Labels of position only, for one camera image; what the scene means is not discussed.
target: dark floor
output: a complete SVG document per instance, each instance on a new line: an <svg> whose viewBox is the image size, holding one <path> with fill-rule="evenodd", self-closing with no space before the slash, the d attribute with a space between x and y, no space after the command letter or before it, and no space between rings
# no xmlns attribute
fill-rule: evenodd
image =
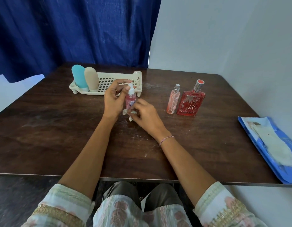
<svg viewBox="0 0 292 227"><path fill-rule="evenodd" d="M0 176L0 227L21 226L45 197L49 189L59 181L59 177L47 176ZM88 219L87 226L93 226L93 214L101 205L104 192L113 184L101 181L95 197L95 209ZM140 197L145 197L158 183L131 182L137 187ZM179 197L184 204L192 226L201 226L192 212L193 205L181 186Z"/></svg>

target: floral print kurta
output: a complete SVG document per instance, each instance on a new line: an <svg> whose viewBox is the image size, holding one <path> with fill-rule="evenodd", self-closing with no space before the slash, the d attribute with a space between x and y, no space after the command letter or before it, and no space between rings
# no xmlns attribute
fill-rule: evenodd
<svg viewBox="0 0 292 227"><path fill-rule="evenodd" d="M94 206L95 203L85 195L56 184L22 226L85 226ZM205 227L266 226L219 182L208 188L193 211ZM115 227L191 226L181 205L167 205L143 212L124 195L106 198L96 211L93 223L94 226Z"/></svg>

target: red perfume bottle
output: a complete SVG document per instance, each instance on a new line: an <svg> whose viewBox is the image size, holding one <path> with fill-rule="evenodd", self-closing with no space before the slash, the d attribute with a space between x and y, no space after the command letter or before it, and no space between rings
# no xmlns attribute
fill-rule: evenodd
<svg viewBox="0 0 292 227"><path fill-rule="evenodd" d="M201 92L204 81L197 80L192 91L183 92L182 98L179 102L177 114L183 116L195 116L199 107L201 106L206 94Z"/></svg>

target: hand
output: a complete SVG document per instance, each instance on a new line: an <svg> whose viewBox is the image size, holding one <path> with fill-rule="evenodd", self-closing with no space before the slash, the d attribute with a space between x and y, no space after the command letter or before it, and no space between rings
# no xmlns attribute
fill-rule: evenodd
<svg viewBox="0 0 292 227"><path fill-rule="evenodd" d="M139 111L140 117L137 114L131 113L134 109ZM171 133L165 128L155 107L143 99L138 99L128 110L128 114L141 128L154 137L157 142L160 142L163 138L171 135Z"/></svg>
<svg viewBox="0 0 292 227"><path fill-rule="evenodd" d="M110 87L105 91L104 94L104 118L113 119L117 121L119 114L123 110L125 96L128 94L130 86L123 83L131 83L131 80L118 79L112 82Z"/></svg>

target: forearm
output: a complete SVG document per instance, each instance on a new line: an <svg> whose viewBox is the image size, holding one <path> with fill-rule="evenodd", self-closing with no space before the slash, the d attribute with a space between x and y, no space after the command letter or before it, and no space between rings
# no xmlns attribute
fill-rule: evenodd
<svg viewBox="0 0 292 227"><path fill-rule="evenodd" d="M166 131L165 135L161 135L158 139L162 140L163 136L168 135L171 134ZM163 141L161 147L179 182L195 206L204 192L216 180L174 138Z"/></svg>
<svg viewBox="0 0 292 227"><path fill-rule="evenodd" d="M99 181L113 120L102 118L89 141L59 181L90 199Z"/></svg>

